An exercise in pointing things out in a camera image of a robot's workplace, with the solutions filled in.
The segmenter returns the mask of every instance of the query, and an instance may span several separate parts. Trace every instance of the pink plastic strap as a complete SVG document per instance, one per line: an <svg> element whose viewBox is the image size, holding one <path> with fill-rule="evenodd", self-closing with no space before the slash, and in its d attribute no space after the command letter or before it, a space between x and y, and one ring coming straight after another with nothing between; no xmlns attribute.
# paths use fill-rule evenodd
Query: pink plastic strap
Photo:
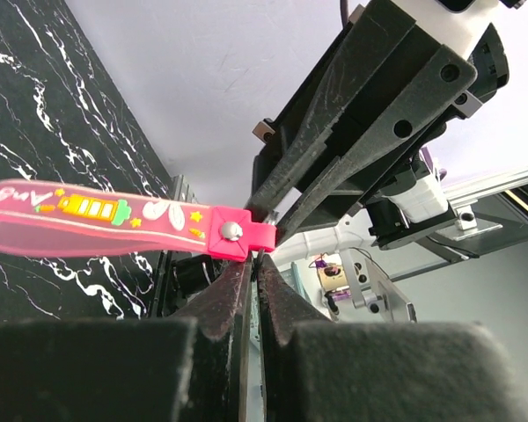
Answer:
<svg viewBox="0 0 528 422"><path fill-rule="evenodd" d="M191 251L245 260L275 248L275 227L245 209L82 186L0 181L0 252L36 258Z"/></svg>

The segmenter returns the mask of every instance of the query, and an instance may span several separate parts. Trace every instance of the marble table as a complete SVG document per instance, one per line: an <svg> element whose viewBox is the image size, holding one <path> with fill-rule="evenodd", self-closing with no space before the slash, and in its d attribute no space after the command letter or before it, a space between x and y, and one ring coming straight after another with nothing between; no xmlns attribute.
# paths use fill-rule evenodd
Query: marble table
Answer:
<svg viewBox="0 0 528 422"><path fill-rule="evenodd" d="M0 0L0 179L169 197L172 178L62 0ZM0 254L0 324L140 318L158 253Z"/></svg>

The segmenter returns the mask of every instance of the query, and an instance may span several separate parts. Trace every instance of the star print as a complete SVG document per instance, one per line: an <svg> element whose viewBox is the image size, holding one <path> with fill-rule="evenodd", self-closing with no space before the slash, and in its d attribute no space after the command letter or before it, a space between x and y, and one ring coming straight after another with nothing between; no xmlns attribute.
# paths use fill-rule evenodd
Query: star print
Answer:
<svg viewBox="0 0 528 422"><path fill-rule="evenodd" d="M190 215L190 220L192 220L193 222L200 222L202 218L203 218L203 215L199 211L195 211L194 213Z"/></svg>

